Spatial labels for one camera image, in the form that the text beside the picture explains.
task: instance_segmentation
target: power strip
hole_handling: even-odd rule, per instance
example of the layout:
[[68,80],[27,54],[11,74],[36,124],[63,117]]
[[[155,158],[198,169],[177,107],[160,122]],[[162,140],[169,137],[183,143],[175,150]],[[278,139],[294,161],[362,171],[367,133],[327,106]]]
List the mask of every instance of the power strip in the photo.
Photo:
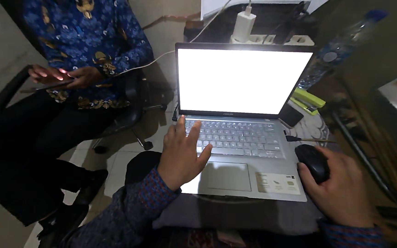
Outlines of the power strip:
[[[238,42],[234,39],[234,37],[231,35],[231,44],[262,44],[264,38],[267,35],[265,34],[252,34],[249,36],[249,40],[247,42]],[[271,45],[273,44],[273,39],[275,38],[275,35],[269,35],[267,39],[264,41],[265,45]],[[307,35],[294,35],[290,39],[289,42],[284,43],[284,45],[307,45],[307,46],[312,46],[315,45],[315,43],[312,41],[312,39],[307,36]]]

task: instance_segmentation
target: chair wheel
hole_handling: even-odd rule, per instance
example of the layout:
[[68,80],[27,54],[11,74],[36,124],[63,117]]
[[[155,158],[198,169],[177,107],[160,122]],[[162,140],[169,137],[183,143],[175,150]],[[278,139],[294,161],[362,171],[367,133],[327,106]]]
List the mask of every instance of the chair wheel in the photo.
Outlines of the chair wheel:
[[104,153],[106,153],[108,151],[108,148],[107,147],[104,147],[104,146],[96,146],[95,148],[94,148],[94,152],[96,153],[96,154],[104,154]]
[[151,150],[153,148],[153,143],[151,141],[146,141],[143,143],[143,149],[145,150]]

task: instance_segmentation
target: touchpad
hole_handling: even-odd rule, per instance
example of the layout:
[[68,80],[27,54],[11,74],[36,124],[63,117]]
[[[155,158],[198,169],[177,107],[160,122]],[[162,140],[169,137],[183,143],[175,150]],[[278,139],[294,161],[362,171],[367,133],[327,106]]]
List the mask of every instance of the touchpad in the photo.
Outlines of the touchpad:
[[210,189],[251,191],[247,164],[209,161],[205,171]]

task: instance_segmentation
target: white charger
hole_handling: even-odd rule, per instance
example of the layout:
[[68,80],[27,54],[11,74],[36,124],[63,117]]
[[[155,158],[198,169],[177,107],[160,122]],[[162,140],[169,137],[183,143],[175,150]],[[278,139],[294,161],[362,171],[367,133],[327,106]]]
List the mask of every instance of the white charger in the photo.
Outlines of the white charger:
[[238,13],[235,22],[233,38],[241,43],[247,42],[251,35],[252,27],[254,26],[257,16],[251,13],[251,3],[246,7],[245,11]]

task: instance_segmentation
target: shoe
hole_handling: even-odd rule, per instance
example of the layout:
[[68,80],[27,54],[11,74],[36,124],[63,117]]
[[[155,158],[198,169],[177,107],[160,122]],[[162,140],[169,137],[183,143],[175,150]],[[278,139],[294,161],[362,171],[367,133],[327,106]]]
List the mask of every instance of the shoe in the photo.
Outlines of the shoe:
[[105,169],[94,171],[92,174],[93,175],[90,178],[88,185],[79,191],[73,204],[90,204],[108,177],[108,171]]
[[51,216],[39,221],[43,230],[37,235],[37,238],[42,240],[50,234],[54,234],[54,242],[60,242],[59,238],[62,240],[66,234],[78,228],[88,214],[88,209],[88,205],[62,204]]

